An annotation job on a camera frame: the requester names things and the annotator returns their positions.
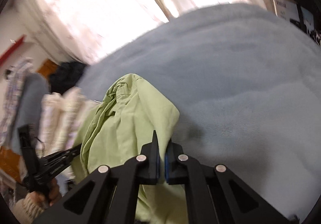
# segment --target hand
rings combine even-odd
[[[57,180],[53,179],[50,184],[51,184],[51,189],[49,192],[49,199],[50,199],[49,206],[52,206],[57,201],[59,201],[62,196],[59,192],[59,185],[57,184]],[[36,203],[39,206],[41,206],[42,203],[46,200],[45,196],[42,193],[39,193],[36,191],[30,193],[30,198],[34,203]]]

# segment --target ribbed cuff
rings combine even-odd
[[[42,212],[44,212],[44,209],[34,203],[30,198],[30,193],[28,193],[23,200],[22,207],[32,220],[38,217]]]

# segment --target person's arm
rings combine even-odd
[[[61,199],[61,194],[59,192],[59,186],[56,179],[51,181],[49,199],[50,206]],[[42,204],[45,200],[46,199],[43,194],[38,192],[28,193],[24,199],[19,200],[15,204],[12,209],[12,213],[21,224],[31,224],[33,220],[44,211]]]

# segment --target wall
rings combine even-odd
[[[0,55],[7,51],[12,45],[10,39],[17,40],[23,34],[26,35],[24,43],[6,60],[0,67],[0,119],[2,119],[3,101],[6,92],[7,81],[4,79],[4,71],[14,65],[22,56],[33,58],[33,70],[36,71],[41,64],[49,58],[46,52],[32,40],[27,29],[17,18],[15,9],[7,8],[0,14]]]

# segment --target plaid fabric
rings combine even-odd
[[[26,76],[31,73],[32,58],[25,57],[19,61],[9,77],[9,84],[5,94],[4,118],[0,124],[0,146],[10,137],[10,127],[15,120],[20,96],[22,94]]]

